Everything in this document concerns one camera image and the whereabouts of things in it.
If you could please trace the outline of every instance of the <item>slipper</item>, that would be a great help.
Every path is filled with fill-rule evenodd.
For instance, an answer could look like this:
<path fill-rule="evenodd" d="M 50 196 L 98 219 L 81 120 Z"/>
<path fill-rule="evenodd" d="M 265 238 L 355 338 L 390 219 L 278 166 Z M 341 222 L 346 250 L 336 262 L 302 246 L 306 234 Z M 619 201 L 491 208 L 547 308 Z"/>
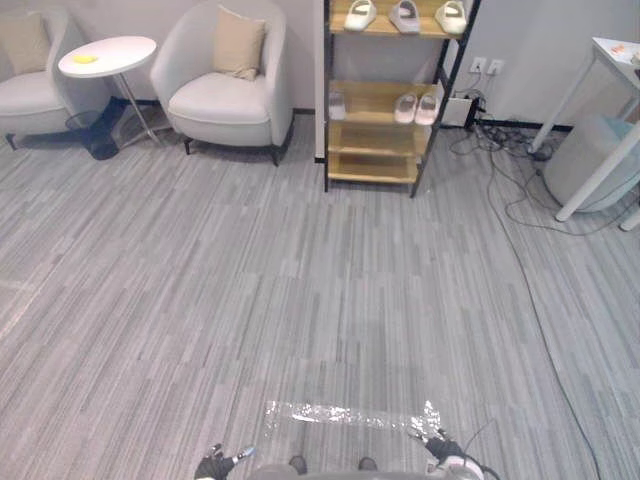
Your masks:
<path fill-rule="evenodd" d="M 329 118 L 331 120 L 344 120 L 347 109 L 344 106 L 344 94 L 342 92 L 329 92 Z"/>
<path fill-rule="evenodd" d="M 393 118 L 397 123 L 411 123 L 416 116 L 418 97 L 415 93 L 405 93 L 396 100 Z"/>
<path fill-rule="evenodd" d="M 446 33 L 459 35 L 467 28 L 464 6 L 460 0 L 450 0 L 436 10 L 436 20 Z"/>
<path fill-rule="evenodd" d="M 389 12 L 389 20 L 400 33 L 420 33 L 420 15 L 412 0 L 400 0 Z"/>
<path fill-rule="evenodd" d="M 376 18 L 376 6 L 371 0 L 355 0 L 344 21 L 344 29 L 362 32 Z"/>
<path fill-rule="evenodd" d="M 432 125 L 438 116 L 440 102 L 434 95 L 425 93 L 418 103 L 416 110 L 416 123 L 418 125 Z"/>

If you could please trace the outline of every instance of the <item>throw pillow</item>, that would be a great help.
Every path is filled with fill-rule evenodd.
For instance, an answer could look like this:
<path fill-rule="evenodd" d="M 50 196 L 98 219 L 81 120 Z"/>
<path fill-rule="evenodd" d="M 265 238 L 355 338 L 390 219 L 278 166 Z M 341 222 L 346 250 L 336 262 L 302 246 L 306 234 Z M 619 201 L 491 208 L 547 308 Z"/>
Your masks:
<path fill-rule="evenodd" d="M 51 46 L 39 13 L 23 17 L 0 16 L 0 45 L 9 57 L 15 75 L 41 72 L 47 67 Z"/>
<path fill-rule="evenodd" d="M 264 34 L 264 20 L 243 17 L 219 5 L 213 38 L 213 69 L 255 80 L 260 70 Z"/>

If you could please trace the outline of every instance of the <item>armchair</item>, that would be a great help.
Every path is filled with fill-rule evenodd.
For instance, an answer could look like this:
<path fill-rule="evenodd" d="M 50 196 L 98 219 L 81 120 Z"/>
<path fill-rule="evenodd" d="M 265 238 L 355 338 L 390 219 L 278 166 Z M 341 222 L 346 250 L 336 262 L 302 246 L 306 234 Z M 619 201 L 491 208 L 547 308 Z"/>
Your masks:
<path fill-rule="evenodd" d="M 46 69 L 14 75 L 8 60 L 0 59 L 0 132 L 14 150 L 15 135 L 64 132 L 70 117 L 90 110 L 102 112 L 111 98 L 103 79 L 74 79 L 59 71 L 62 56 L 86 43 L 85 39 L 65 9 L 47 7 L 39 12 L 51 44 Z"/>
<path fill-rule="evenodd" d="M 266 34 L 255 81 L 213 72 L 213 38 L 218 5 L 263 19 Z M 269 146 L 273 163 L 290 130 L 293 109 L 285 68 L 286 21 L 269 0 L 207 0 L 178 21 L 160 48 L 151 83 L 174 130 L 189 143 Z"/>

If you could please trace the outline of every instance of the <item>gray carpet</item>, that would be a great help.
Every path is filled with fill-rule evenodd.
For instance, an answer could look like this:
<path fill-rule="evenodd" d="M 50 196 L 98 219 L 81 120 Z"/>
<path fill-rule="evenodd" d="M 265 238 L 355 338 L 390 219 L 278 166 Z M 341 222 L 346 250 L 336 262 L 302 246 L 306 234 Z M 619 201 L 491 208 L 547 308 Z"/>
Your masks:
<path fill-rule="evenodd" d="M 162 138 L 104 162 L 0 144 L 0 478 L 192 478 L 216 441 L 258 447 L 230 480 L 298 453 L 311 471 L 370 455 L 420 472 L 426 453 L 392 424 L 273 421 L 265 406 L 395 418 L 426 400 L 462 443 L 495 419 L 469 453 L 503 479 L 594 478 L 487 202 L 488 156 L 448 152 L 460 132 L 438 139 L 413 200 L 323 193 L 310 116 L 279 168 Z M 492 195 L 502 213 L 519 192 L 499 178 Z M 530 201 L 513 215 L 585 232 L 635 195 L 567 224 Z M 603 478 L 640 478 L 640 232 L 505 222 Z"/>

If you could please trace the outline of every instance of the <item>yellow sponge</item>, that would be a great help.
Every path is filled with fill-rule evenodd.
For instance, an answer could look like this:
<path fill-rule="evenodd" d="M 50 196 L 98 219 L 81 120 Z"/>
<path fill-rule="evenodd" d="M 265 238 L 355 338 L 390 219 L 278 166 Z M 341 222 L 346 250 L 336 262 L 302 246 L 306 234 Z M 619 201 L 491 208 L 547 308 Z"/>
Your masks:
<path fill-rule="evenodd" d="M 98 57 L 94 57 L 93 55 L 74 55 L 73 61 L 76 63 L 91 63 L 95 62 Z"/>

